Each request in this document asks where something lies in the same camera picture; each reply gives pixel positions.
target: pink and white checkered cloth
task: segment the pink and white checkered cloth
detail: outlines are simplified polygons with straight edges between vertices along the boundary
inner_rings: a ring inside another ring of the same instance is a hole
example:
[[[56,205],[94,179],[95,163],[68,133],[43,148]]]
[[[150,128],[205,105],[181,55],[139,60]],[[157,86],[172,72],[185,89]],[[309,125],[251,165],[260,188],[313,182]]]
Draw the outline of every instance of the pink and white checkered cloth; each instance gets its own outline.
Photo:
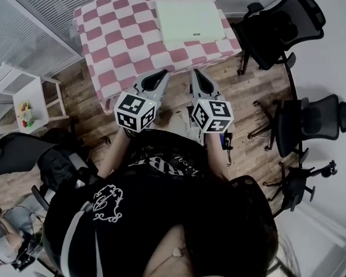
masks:
[[[205,69],[241,52],[220,9],[223,40],[164,45],[155,1],[94,0],[74,11],[91,79],[107,114],[121,91],[130,88],[140,74],[161,68],[172,74]]]

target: wooden floor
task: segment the wooden floor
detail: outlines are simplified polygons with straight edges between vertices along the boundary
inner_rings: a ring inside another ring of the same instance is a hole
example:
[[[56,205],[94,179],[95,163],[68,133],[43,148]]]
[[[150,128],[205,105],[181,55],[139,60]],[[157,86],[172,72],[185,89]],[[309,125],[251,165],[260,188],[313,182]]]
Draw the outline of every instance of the wooden floor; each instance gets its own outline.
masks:
[[[238,56],[211,66],[206,72],[218,82],[220,91],[227,101],[232,104],[234,123],[229,128],[233,133],[231,151],[231,177],[250,175],[256,179],[267,197],[271,196],[276,188],[262,186],[265,181],[280,179],[278,150],[274,144],[273,150],[264,151],[268,138],[247,139],[247,134],[256,128],[265,125],[267,120],[259,107],[253,106],[253,101],[259,100],[274,112],[274,99],[291,99],[291,89],[283,65],[274,66],[269,71],[259,70],[258,65],[251,59],[247,73],[238,76],[236,70],[241,66],[242,57]],[[78,116],[80,123],[76,130],[86,145],[93,146],[92,159],[99,165],[107,146],[103,137],[113,140],[118,126],[114,115],[105,115],[96,97],[95,90],[85,61],[81,61],[60,72],[54,78],[61,81],[62,96],[68,115]],[[44,91],[48,102],[54,91],[45,87]],[[175,110],[184,110],[190,104],[189,75],[180,74],[170,79],[168,88],[163,96],[161,114],[158,127],[164,127]],[[51,126],[68,126],[69,121],[53,122]],[[286,166],[296,163],[296,156],[290,155],[283,162]],[[22,196],[31,192],[32,185],[40,185],[39,169],[35,167],[28,173],[7,174],[0,176],[0,206],[2,209],[14,206]],[[273,212],[280,208],[281,195],[270,203]]]

